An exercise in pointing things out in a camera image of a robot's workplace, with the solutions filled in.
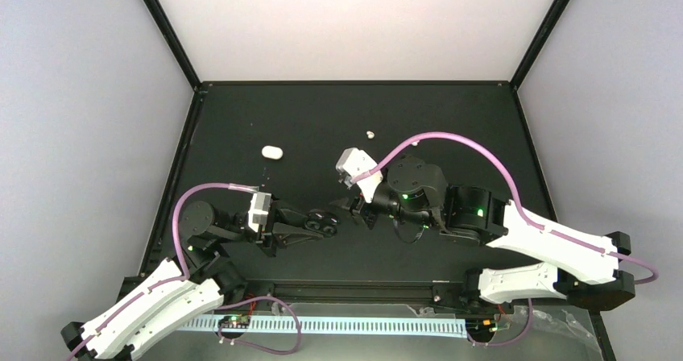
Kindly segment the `white earbud charging case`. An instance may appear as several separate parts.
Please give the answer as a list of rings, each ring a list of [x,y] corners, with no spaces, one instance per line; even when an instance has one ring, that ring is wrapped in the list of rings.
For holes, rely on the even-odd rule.
[[[280,160],[284,156],[284,151],[280,147],[267,145],[261,149],[261,154],[269,160]]]

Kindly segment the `black earbud charging case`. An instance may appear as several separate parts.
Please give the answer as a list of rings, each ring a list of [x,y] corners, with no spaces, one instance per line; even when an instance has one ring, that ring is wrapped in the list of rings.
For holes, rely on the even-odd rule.
[[[307,230],[322,234],[329,238],[337,234],[340,218],[329,211],[311,210],[308,212],[304,226]]]

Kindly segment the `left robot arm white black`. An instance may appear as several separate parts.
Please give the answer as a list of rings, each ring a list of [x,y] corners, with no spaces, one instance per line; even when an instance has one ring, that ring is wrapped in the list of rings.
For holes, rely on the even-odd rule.
[[[247,282],[227,243],[253,243],[273,257],[288,245],[333,237],[338,224],[335,214],[303,212],[270,194],[255,194],[249,210],[236,214],[195,201],[179,216],[180,253],[163,259],[98,317],[62,329],[69,358],[136,360],[195,317],[244,301]]]

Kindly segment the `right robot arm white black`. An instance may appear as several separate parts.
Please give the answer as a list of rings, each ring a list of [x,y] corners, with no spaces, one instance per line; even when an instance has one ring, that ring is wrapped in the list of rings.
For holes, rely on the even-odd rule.
[[[485,189],[449,184],[442,170],[412,156],[358,183],[359,193],[335,201],[358,223],[382,217],[396,225],[437,230],[456,243],[504,249],[534,259],[508,269],[473,268],[458,292],[461,305],[478,312],[489,303],[558,299],[581,309],[609,311],[635,296],[635,279],[619,268],[631,253],[627,234],[582,233],[517,209]]]

